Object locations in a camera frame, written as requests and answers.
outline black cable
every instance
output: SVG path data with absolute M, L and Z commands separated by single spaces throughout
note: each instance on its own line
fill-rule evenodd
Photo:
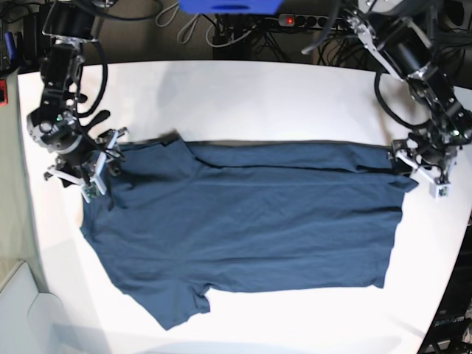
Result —
M 371 5 L 370 5 L 370 7 L 369 7 L 369 9 L 368 9 L 368 11 L 367 11 L 367 13 L 370 13 L 370 12 L 372 11 L 372 9 L 374 8 L 374 6 L 377 4 L 377 1 L 378 1 L 378 0 L 374 0 L 374 1 L 371 3 Z
M 288 57 L 287 53 L 285 53 L 282 50 L 282 48 L 280 48 L 280 45 L 277 42 L 277 40 L 275 39 L 274 35 L 272 35 L 271 32 L 267 32 L 267 36 L 268 36 L 268 39 L 270 40 L 270 42 L 272 42 L 275 45 L 275 49 L 279 52 L 279 54 L 282 56 L 284 61 L 287 62 L 287 63 L 291 63 L 292 60 L 290 59 L 290 57 Z
M 382 109 L 391 117 L 393 118 L 394 121 L 396 121 L 398 124 L 402 125 L 405 128 L 411 129 L 413 131 L 418 130 L 418 129 L 424 129 L 430 126 L 431 121 L 428 119 L 426 122 L 423 122 L 421 124 L 413 125 L 408 122 L 405 122 L 403 119 L 401 119 L 390 107 L 386 104 L 384 98 L 382 97 L 382 93 L 380 90 L 380 84 L 381 84 L 381 76 L 383 74 L 383 68 L 381 70 L 378 70 L 377 73 L 375 74 L 375 81 L 374 81 L 374 90 L 375 90 L 375 96 L 377 97 L 378 104 L 381 105 Z
M 218 31 L 218 33 L 220 33 L 220 26 L 216 24 L 216 22 L 214 22 L 210 17 L 208 17 L 207 15 L 205 15 L 204 13 L 201 14 L 203 18 L 205 18 L 206 20 L 208 20 L 209 22 L 211 22 L 213 24 L 213 27 L 215 28 L 215 30 Z
M 93 16 L 104 18 L 105 20 L 115 20 L 115 21 L 124 21 L 124 22 L 137 22 L 137 21 L 146 21 L 154 19 L 162 10 L 159 9 L 153 15 L 148 15 L 144 17 L 135 17 L 135 18 L 128 18 L 128 17 L 119 17 L 115 15 L 111 15 L 109 13 L 104 13 L 101 10 L 98 10 L 90 1 L 87 0 L 72 0 L 72 3 L 79 7 L 81 10 L 85 11 L 86 13 L 90 13 Z
M 319 34 L 319 36 L 316 38 L 316 40 L 304 48 L 302 50 L 302 54 L 310 54 L 313 50 L 315 50 L 321 43 L 323 43 L 328 35 L 331 32 L 331 29 L 333 28 L 333 25 L 335 24 L 339 10 L 341 9 L 341 0 L 332 0 L 333 5 L 331 6 L 330 14 L 327 20 L 326 25 L 324 26 L 322 32 Z
M 100 60 L 102 61 L 102 83 L 100 84 L 100 90 L 98 92 L 97 98 L 95 99 L 93 105 L 91 105 L 90 109 L 84 113 L 78 113 L 78 118 L 85 118 L 91 116 L 95 110 L 97 109 L 98 105 L 102 101 L 103 95 L 105 93 L 106 84 L 108 82 L 108 62 L 106 60 L 105 51 L 102 48 L 100 42 L 92 42 L 95 49 L 97 50 L 98 55 L 100 56 Z

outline white table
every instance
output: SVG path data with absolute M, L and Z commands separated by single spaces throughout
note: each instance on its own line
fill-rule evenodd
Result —
M 85 70 L 83 92 L 91 99 L 100 72 L 100 67 Z M 187 141 L 388 145 L 407 135 L 378 106 L 370 72 L 281 63 L 160 62 L 112 65 L 109 76 L 100 107 L 110 110 L 111 118 L 94 133 L 127 126 L 133 141 L 174 129 Z M 38 74 L 22 75 L 19 84 L 25 123 L 27 113 L 38 107 L 43 85 Z M 384 77 L 382 90 L 405 119 L 425 118 L 401 83 Z M 472 108 L 472 92 L 457 89 L 457 95 Z M 49 288 L 63 300 L 83 345 L 100 348 L 96 353 L 151 347 L 166 353 L 292 353 L 287 348 L 298 350 L 293 353 L 416 353 L 443 296 L 472 208 L 468 147 L 459 155 L 449 198 L 435 201 L 428 183 L 415 177 L 420 186 L 405 198 L 385 289 L 211 290 L 211 313 L 165 332 L 112 286 L 77 227 L 79 191 L 43 180 L 54 156 L 35 145 L 25 130 L 24 135 Z M 247 346 L 236 350 L 235 343 Z

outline dark blue shirt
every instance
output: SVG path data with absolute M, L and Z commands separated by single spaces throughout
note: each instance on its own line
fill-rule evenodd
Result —
M 112 283 L 169 329 L 235 292 L 384 286 L 405 192 L 387 150 L 348 143 L 122 147 L 82 231 Z

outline electrical cable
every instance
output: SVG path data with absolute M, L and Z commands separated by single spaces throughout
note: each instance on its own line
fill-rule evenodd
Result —
M 224 43 L 224 44 L 213 44 L 211 42 L 211 40 L 208 38 L 208 35 L 210 33 L 210 31 L 212 30 L 212 28 L 215 27 L 213 24 L 209 27 L 209 29 L 206 31 L 206 34 L 205 34 L 205 39 L 206 39 L 206 42 L 208 43 L 208 45 L 212 48 L 226 48 L 228 46 L 232 46 L 233 44 L 236 44 L 237 42 L 241 42 L 242 40 L 246 39 L 249 37 L 249 35 L 252 33 L 252 31 L 256 28 L 256 25 L 254 25 L 250 30 L 248 30 L 246 33 L 244 33 L 243 35 L 241 35 L 240 37 L 238 37 L 237 39 L 229 39 L 227 43 Z
M 180 10 L 180 5 L 178 2 L 163 9 L 160 13 L 157 14 L 156 19 L 154 20 L 154 22 L 156 23 L 156 26 L 161 27 L 161 28 L 169 26 L 176 18 L 179 10 Z M 171 12 L 169 20 L 167 20 L 167 22 L 164 22 L 164 23 L 160 22 L 162 17 L 169 12 Z M 211 22 L 212 25 L 215 26 L 215 29 L 219 31 L 218 25 L 210 17 L 208 17 L 207 15 L 196 14 L 178 32 L 177 42 L 179 42 L 180 44 L 189 43 L 190 39 L 192 39 L 193 33 L 195 31 L 195 28 L 197 27 L 197 23 L 200 17 L 204 17 L 206 20 Z
M 100 90 L 98 92 L 97 98 L 94 103 L 91 105 L 90 109 L 84 113 L 77 112 L 77 118 L 86 118 L 91 116 L 98 108 L 98 105 L 102 101 L 103 95 L 105 94 L 106 84 L 108 82 L 108 61 L 106 60 L 105 51 L 103 50 L 100 42 L 92 42 L 95 49 L 97 50 L 100 60 L 102 62 L 102 82 L 100 84 Z
M 398 124 L 402 125 L 405 128 L 411 129 L 413 131 L 419 130 L 419 129 L 424 129 L 430 126 L 431 121 L 428 119 L 427 121 L 413 125 L 408 122 L 405 122 L 403 119 L 401 119 L 390 107 L 386 104 L 381 90 L 380 90 L 380 83 L 381 83 L 381 76 L 383 74 L 384 68 L 380 69 L 377 71 L 375 74 L 375 80 L 374 80 L 374 90 L 375 90 L 375 96 L 377 97 L 378 104 L 382 107 L 382 109 L 391 117 L 393 118 L 394 121 L 396 121 Z
M 123 22 L 137 22 L 137 21 L 147 21 L 154 19 L 160 12 L 159 10 L 157 13 L 152 15 L 144 16 L 144 17 L 135 17 L 135 18 L 128 18 L 128 17 L 119 17 L 115 15 L 111 15 L 109 13 L 105 13 L 101 10 L 98 10 L 90 1 L 87 0 L 71 0 L 74 5 L 79 7 L 81 10 L 89 13 L 93 16 L 104 18 L 105 20 L 114 20 L 114 21 L 123 21 Z
M 332 0 L 333 5 L 331 6 L 330 14 L 328 16 L 328 20 L 326 25 L 324 26 L 322 32 L 319 34 L 319 36 L 316 38 L 316 40 L 304 48 L 302 50 L 302 54 L 308 55 L 310 54 L 313 50 L 315 50 L 321 43 L 323 43 L 328 35 L 331 32 L 331 29 L 333 28 L 333 25 L 336 22 L 336 19 L 338 18 L 339 10 L 341 9 L 341 0 Z

